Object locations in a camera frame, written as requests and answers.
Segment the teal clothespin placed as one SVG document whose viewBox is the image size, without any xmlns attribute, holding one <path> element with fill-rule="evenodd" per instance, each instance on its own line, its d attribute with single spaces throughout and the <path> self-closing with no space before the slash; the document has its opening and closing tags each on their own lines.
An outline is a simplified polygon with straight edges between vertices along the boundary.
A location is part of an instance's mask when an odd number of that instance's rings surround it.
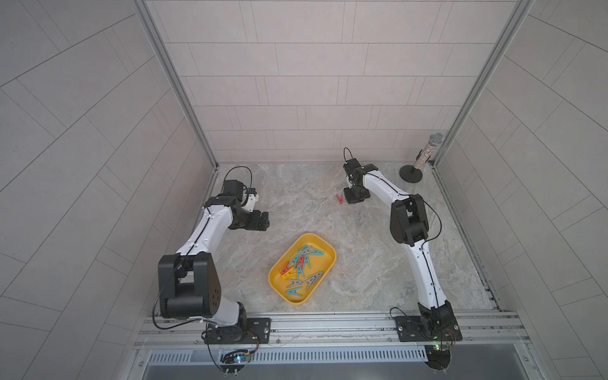
<svg viewBox="0 0 608 380">
<path fill-rule="evenodd" d="M 304 245 L 304 247 L 302 247 L 298 252 L 297 255 L 299 257 L 301 256 L 306 256 L 306 255 L 310 255 L 311 253 L 313 253 L 313 251 L 315 251 L 315 248 L 312 245 Z"/>
<path fill-rule="evenodd" d="M 293 266 L 293 268 L 297 269 L 297 267 L 302 265 L 304 256 L 298 256 L 297 254 L 289 261 L 288 263 Z"/>
</svg>

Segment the yellow plastic storage tray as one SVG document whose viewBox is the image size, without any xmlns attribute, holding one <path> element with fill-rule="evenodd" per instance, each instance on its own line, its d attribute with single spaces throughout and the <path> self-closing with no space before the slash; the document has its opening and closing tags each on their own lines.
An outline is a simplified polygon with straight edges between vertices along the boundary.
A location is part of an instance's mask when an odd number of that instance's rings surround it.
<svg viewBox="0 0 608 380">
<path fill-rule="evenodd" d="M 302 297 L 298 297 L 286 294 L 286 287 L 291 282 L 289 280 L 284 280 L 281 277 L 280 272 L 281 269 L 285 266 L 285 264 L 291 261 L 291 259 L 297 254 L 297 252 L 302 247 L 304 247 L 304 245 L 312 245 L 314 248 L 321 250 L 325 253 L 324 256 L 309 255 L 311 268 L 309 269 L 308 267 L 305 267 L 305 269 L 303 269 L 305 275 L 308 277 L 309 275 L 320 271 L 323 271 L 324 275 L 320 280 L 318 280 L 317 283 L 311 286 L 308 291 L 306 290 L 307 285 L 304 284 L 302 289 L 299 291 L 299 294 L 301 294 Z M 303 234 L 290 246 L 286 253 L 280 259 L 278 259 L 274 266 L 272 266 L 268 275 L 269 285 L 280 297 L 282 297 L 289 304 L 294 306 L 302 305 L 316 291 L 319 284 L 327 276 L 328 272 L 332 269 L 336 261 L 337 252 L 334 247 L 329 244 L 329 242 L 326 242 L 325 239 L 313 233 Z"/>
</svg>

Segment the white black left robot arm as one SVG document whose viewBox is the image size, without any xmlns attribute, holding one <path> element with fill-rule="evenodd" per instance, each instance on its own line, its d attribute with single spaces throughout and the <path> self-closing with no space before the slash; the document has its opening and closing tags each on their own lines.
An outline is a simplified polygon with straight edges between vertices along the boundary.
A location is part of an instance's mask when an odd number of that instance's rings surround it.
<svg viewBox="0 0 608 380">
<path fill-rule="evenodd" d="M 266 231 L 269 214 L 255 208 L 259 195 L 248 188 L 242 196 L 213 196 L 190 238 L 158 263 L 156 305 L 163 318 L 202 319 L 217 327 L 232 327 L 245 315 L 240 302 L 223 296 L 213 253 L 229 230 Z"/>
</svg>

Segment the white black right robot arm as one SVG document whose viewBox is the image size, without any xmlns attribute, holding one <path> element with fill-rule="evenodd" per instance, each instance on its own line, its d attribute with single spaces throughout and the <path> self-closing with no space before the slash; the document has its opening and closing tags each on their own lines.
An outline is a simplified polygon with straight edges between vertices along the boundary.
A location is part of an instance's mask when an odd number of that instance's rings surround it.
<svg viewBox="0 0 608 380">
<path fill-rule="evenodd" d="M 348 204 L 358 204 L 375 195 L 389 206 L 389 232 L 395 242 L 405 246 L 416 282 L 422 334 L 432 340 L 439 337 L 461 340 L 454 311 L 430 255 L 430 226 L 423 197 L 400 189 L 372 164 L 362 166 L 351 158 L 345 162 L 344 169 L 348 180 L 344 194 Z"/>
</svg>

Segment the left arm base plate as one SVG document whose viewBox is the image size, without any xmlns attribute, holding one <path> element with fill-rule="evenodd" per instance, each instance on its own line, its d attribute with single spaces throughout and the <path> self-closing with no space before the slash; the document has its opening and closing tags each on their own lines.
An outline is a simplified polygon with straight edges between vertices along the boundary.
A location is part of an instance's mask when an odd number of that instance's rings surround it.
<svg viewBox="0 0 608 380">
<path fill-rule="evenodd" d="M 269 343 L 271 318 L 247 318 L 235 326 L 209 327 L 202 338 L 207 345 L 257 345 Z"/>
</svg>

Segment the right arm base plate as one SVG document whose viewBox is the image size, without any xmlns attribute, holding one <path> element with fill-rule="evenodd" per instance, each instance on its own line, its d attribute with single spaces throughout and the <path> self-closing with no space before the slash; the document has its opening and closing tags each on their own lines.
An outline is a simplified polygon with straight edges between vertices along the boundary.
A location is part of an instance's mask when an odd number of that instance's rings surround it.
<svg viewBox="0 0 608 380">
<path fill-rule="evenodd" d="M 453 315 L 438 321 L 427 321 L 420 316 L 393 316 L 400 342 L 436 342 L 454 344 L 463 339 L 459 323 Z"/>
</svg>

